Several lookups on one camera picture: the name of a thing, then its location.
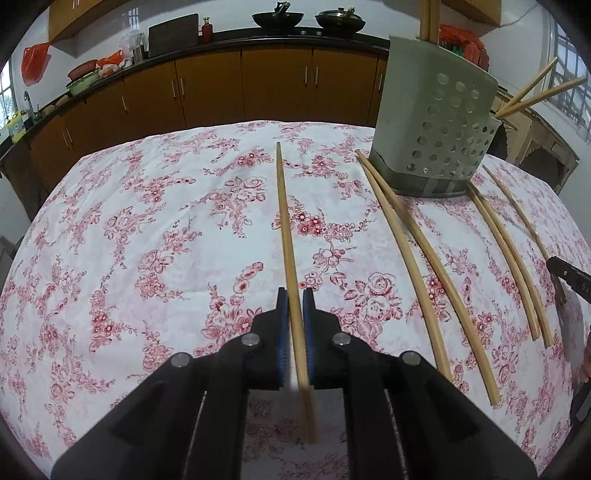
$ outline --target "red plastic bag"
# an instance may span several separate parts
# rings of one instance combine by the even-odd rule
[[[21,63],[22,79],[25,83],[39,79],[47,59],[47,50],[49,50],[49,42],[25,48]]]

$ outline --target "table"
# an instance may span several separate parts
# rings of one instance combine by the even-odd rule
[[[356,148],[372,128],[259,121],[198,128],[81,159],[28,231],[0,297],[0,412],[37,465],[56,459],[174,352],[214,352],[274,307],[284,285],[275,181],[282,142],[300,288],[343,329],[390,354],[433,361],[417,297]],[[587,243],[543,182],[497,158],[550,255],[591,271]],[[509,268],[467,197],[407,198],[460,290],[500,387],[491,407],[450,302],[414,244],[456,387],[541,470],[563,442],[591,308],[557,309],[537,246],[481,168],[544,302],[554,346],[531,340]],[[316,392],[320,443],[303,445],[299,403],[249,400],[243,478],[345,478],[340,392]]]

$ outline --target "screw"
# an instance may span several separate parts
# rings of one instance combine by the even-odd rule
[[[255,346],[261,341],[261,337],[259,337],[256,333],[247,333],[246,335],[242,336],[241,341],[243,345]]]
[[[351,337],[345,332],[335,333],[333,335],[333,342],[340,346],[348,345],[351,343]]]
[[[186,367],[191,361],[191,359],[191,355],[189,355],[188,353],[181,352],[173,355],[173,357],[170,359],[170,363],[173,367],[182,368]]]
[[[404,352],[402,354],[402,361],[407,365],[416,367],[421,363],[421,356],[417,352]]]

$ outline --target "red bottle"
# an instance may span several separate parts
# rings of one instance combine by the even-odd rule
[[[201,27],[201,41],[203,43],[211,42],[213,37],[213,25],[209,23],[209,17],[203,17],[203,26]]]

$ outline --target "countertop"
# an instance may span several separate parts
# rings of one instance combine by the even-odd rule
[[[350,37],[335,37],[327,35],[322,28],[313,27],[294,27],[293,29],[269,30],[263,28],[240,28],[237,30],[225,30],[215,32],[213,34],[213,41],[207,44],[197,45],[191,48],[184,48],[181,50],[174,50],[172,52],[159,55],[157,57],[148,58],[140,63],[137,63],[125,70],[121,70],[103,80],[99,80],[86,89],[83,93],[72,97],[63,105],[56,108],[52,113],[45,116],[41,121],[34,124],[27,129],[27,133],[20,141],[28,141],[39,130],[41,130],[53,117],[61,113],[65,113],[72,106],[92,95],[97,90],[106,87],[108,84],[115,82],[124,76],[139,72],[153,66],[156,66],[167,61],[176,60],[182,57],[187,57],[197,53],[223,50],[225,48],[237,48],[243,46],[256,46],[266,44],[292,44],[292,45],[311,45],[322,47],[342,48],[353,51],[364,51],[376,53],[383,56],[388,55],[390,41],[386,38],[374,37],[372,35],[365,35],[356,33]],[[10,138],[0,144],[0,166],[2,160],[12,150],[12,141]]]

